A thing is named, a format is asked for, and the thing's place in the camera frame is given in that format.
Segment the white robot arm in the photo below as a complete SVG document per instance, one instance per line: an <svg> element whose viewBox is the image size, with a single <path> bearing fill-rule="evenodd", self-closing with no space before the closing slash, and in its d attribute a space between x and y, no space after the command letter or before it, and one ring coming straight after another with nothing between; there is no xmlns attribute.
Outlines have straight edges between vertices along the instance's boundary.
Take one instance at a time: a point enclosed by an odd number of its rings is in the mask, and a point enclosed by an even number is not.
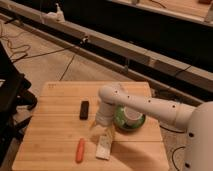
<svg viewBox="0 0 213 171"><path fill-rule="evenodd" d="M183 171L213 171L213 101L197 107L130 94L121 84L111 83L98 90L100 105L95 121L109 126L117 106L129 107L187 134Z"/></svg>

